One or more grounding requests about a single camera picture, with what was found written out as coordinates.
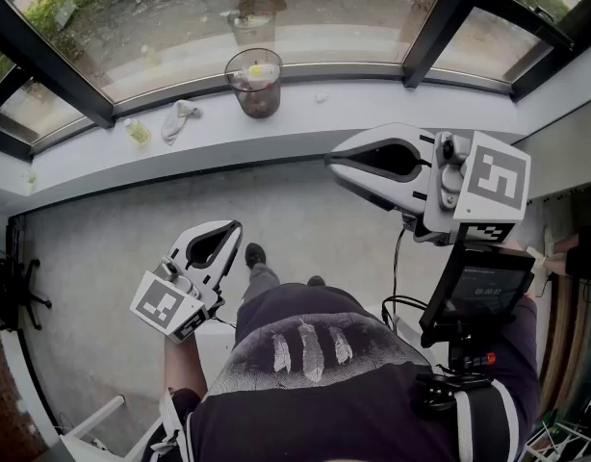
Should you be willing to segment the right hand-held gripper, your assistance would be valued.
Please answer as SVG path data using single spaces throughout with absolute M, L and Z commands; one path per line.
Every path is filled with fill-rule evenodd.
M 417 243 L 500 244 L 523 220 L 530 157 L 490 135 L 451 131 L 435 135 L 403 123 L 361 131 L 326 155 L 343 188 L 386 211 L 423 212 L 404 217 Z M 338 162 L 364 166 L 429 166 L 397 181 Z

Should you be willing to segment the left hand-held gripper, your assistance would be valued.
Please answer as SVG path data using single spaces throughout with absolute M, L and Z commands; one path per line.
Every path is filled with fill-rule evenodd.
M 159 266 L 143 275 L 130 311 L 175 344 L 186 341 L 220 306 L 220 281 L 243 237 L 237 220 L 212 220 L 184 231 Z

